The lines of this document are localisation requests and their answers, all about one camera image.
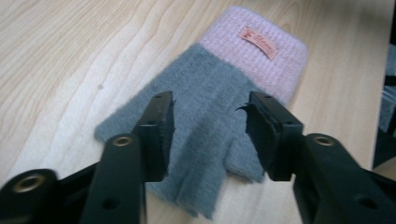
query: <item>table surface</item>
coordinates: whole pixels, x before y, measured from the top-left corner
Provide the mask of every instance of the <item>table surface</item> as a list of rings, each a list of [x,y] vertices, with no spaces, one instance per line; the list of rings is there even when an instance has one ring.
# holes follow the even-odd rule
[[[60,178],[99,160],[93,129],[228,6],[308,46],[290,111],[371,168],[392,0],[14,1],[0,4],[0,183],[35,168]],[[214,220],[148,195],[149,223],[300,223],[291,183],[228,177]]]

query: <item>brown tag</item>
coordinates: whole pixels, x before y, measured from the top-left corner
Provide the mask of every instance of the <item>brown tag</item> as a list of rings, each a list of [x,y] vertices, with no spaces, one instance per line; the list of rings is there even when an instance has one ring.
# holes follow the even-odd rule
[[[261,35],[259,32],[251,28],[244,27],[239,36],[243,39],[246,39],[248,42],[256,45],[265,53],[265,55],[267,55],[270,60],[273,60],[275,55],[277,54],[275,44],[264,35]]]

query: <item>black metal bracket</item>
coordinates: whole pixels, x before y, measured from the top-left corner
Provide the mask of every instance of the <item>black metal bracket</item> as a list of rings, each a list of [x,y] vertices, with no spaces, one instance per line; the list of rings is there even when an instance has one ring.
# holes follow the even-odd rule
[[[396,223],[396,183],[365,171],[336,139],[303,124],[269,95],[251,92],[247,133],[271,179],[289,181],[304,223]]]
[[[0,224],[146,223],[144,184],[167,174],[173,107],[172,92],[155,95],[132,133],[110,138],[99,162],[65,179],[40,169],[9,180]]]

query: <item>pink cuff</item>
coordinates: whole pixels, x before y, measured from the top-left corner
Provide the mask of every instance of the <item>pink cuff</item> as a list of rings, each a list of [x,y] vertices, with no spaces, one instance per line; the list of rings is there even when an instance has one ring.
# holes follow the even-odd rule
[[[251,34],[243,38],[247,29]],[[223,12],[198,42],[284,104],[294,93],[307,57],[300,40],[242,7]]]

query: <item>metal bolt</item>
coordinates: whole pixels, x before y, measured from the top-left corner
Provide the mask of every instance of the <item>metal bolt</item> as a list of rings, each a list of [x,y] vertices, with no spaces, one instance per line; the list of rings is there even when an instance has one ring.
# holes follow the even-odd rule
[[[330,147],[330,146],[334,145],[334,141],[332,139],[323,137],[323,136],[315,137],[314,141],[320,145],[325,146],[325,147]]]
[[[16,193],[24,193],[38,188],[46,179],[43,175],[33,174],[18,181],[12,188]]]
[[[113,141],[113,145],[116,147],[124,147],[131,144],[134,140],[130,137],[119,137]]]

